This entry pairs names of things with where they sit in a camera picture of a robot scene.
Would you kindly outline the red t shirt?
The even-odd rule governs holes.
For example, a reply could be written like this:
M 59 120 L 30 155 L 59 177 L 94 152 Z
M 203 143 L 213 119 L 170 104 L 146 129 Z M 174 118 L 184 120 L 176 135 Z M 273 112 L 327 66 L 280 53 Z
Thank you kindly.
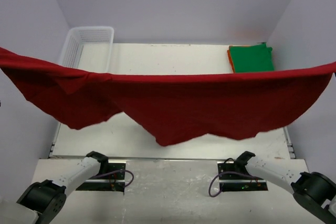
M 125 113 L 169 146 L 205 134 L 243 140 L 291 124 L 319 98 L 335 63 L 258 73 L 95 73 L 1 49 L 1 70 L 25 99 L 71 129 Z

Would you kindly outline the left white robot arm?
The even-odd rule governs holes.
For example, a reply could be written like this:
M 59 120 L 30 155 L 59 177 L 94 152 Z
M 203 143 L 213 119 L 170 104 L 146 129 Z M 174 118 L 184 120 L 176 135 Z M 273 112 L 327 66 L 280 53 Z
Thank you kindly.
M 67 197 L 107 166 L 108 157 L 92 151 L 69 173 L 31 184 L 16 202 L 1 199 L 1 223 L 51 223 Z

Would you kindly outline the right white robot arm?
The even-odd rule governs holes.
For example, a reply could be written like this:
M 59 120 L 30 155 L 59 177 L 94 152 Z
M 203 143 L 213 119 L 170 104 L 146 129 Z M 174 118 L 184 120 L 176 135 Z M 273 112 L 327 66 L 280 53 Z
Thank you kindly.
M 262 159 L 249 151 L 238 156 L 234 164 L 247 175 L 261 178 L 293 195 L 295 201 L 324 223 L 335 223 L 335 182 L 318 172 L 301 172 Z

